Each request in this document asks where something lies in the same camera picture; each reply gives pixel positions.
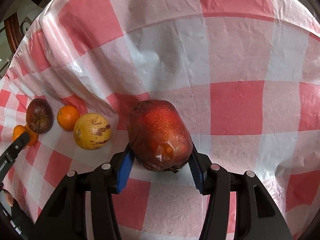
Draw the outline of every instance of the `red and white tablecloth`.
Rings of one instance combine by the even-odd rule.
[[[56,120],[23,150],[4,183],[36,220],[68,170],[92,171],[124,150],[138,101],[165,99],[199,152],[232,172],[253,170],[299,236],[320,207],[320,25],[297,0],[52,0],[0,81],[0,150],[46,98],[97,112],[112,139],[80,149]],[[135,163],[114,196],[124,240],[195,240],[207,197],[186,165]],[[228,238],[233,239],[235,195]]]

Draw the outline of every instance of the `orange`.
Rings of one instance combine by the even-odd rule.
[[[38,134],[36,134],[34,131],[30,130],[30,128],[27,125],[25,125],[24,127],[26,128],[26,131],[30,137],[30,141],[28,142],[27,145],[32,146],[37,142]]]
[[[74,106],[64,106],[57,114],[58,124],[66,131],[73,131],[80,114]]]
[[[13,129],[12,141],[15,141],[22,133],[26,132],[26,128],[19,124]]]

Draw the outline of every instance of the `apple bruise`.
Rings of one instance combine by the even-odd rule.
[[[129,115],[127,130],[131,148],[147,170],[177,172],[192,153],[190,134],[168,101],[138,103]]]

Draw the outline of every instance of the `pepino melon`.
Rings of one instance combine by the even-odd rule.
[[[76,121],[73,135],[77,145],[82,149],[97,150],[109,140],[110,124],[100,114],[84,114]]]

